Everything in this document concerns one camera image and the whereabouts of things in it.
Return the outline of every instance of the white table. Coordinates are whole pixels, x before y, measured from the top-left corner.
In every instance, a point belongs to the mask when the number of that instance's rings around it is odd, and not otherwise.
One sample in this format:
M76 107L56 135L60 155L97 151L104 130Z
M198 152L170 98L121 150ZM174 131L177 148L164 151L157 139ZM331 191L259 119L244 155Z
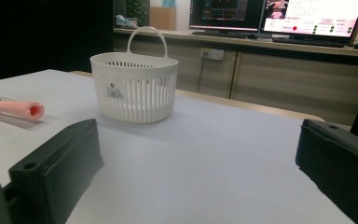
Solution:
M105 166L67 223L352 223L298 170L302 119L177 95L167 119L99 112L93 82L59 71L0 80L3 100L35 100L39 121L0 114L0 183L66 126L97 119Z

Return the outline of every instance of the monitor screen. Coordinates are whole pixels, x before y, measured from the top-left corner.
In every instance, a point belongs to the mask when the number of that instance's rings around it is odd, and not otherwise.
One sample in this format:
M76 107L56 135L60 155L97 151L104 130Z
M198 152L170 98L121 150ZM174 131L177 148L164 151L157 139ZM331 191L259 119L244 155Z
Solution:
M266 0L261 31L351 39L358 0Z
M258 32L263 0L191 0L189 28Z

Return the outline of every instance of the pink object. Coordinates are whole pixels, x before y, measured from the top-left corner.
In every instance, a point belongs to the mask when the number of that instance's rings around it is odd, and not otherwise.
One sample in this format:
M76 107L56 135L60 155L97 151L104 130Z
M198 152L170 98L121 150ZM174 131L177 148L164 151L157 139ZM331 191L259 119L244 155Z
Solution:
M0 110L26 119L40 119L45 107L38 102L0 101Z

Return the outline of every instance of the barcode sticker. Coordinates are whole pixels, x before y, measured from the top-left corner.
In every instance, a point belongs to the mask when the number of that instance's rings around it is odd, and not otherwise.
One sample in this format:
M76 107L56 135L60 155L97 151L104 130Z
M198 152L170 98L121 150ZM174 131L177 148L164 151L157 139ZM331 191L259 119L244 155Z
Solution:
M107 97L114 98L117 100L127 100L127 89L126 86L120 83L110 83L106 88Z

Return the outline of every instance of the electrical outlet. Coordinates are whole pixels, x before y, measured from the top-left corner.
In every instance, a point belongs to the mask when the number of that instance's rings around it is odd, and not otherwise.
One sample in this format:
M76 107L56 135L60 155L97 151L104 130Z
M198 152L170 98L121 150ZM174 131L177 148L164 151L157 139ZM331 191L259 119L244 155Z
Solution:
M205 54L205 58L213 60L223 60L225 51L222 49L206 49L201 48L200 57L202 58Z

